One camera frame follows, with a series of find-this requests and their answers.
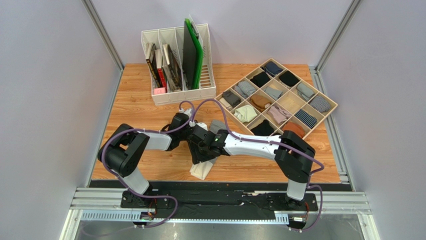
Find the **grey white underwear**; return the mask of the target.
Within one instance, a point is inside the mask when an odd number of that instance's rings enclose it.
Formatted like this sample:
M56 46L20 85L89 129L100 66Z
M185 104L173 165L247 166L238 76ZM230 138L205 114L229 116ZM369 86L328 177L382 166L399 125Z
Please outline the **grey white underwear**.
M214 134L217 134L219 130L225 130L225 129L226 129L225 123L215 119L211 121L211 124L209 126L209 130L213 132ZM189 173L193 177L196 177L199 180L205 180L209 172L213 168L214 164L216 163L217 159L218 158L216 157L214 159L211 159L205 162L193 164L189 170Z

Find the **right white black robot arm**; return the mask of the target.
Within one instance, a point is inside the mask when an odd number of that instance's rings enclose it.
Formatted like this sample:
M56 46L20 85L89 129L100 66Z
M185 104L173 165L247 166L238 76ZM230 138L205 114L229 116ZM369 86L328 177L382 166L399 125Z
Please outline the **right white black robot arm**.
M285 203L293 209L304 204L316 151L295 132L255 136L227 129L213 133L200 126L191 130L186 141L193 164L219 156L245 155L273 160L288 179Z

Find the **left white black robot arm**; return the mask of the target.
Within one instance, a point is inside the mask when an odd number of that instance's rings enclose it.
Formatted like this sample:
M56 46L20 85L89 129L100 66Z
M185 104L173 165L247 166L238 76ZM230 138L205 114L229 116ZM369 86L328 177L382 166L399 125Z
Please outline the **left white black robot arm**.
M136 131L126 123L121 124L97 153L97 159L104 164L105 169L113 172L129 188L124 193L125 200L148 207L156 200L135 195L147 196L152 185L143 177L138 169L139 161L145 150L171 151L184 141L189 133L190 117L185 113L177 113L170 124L160 131Z

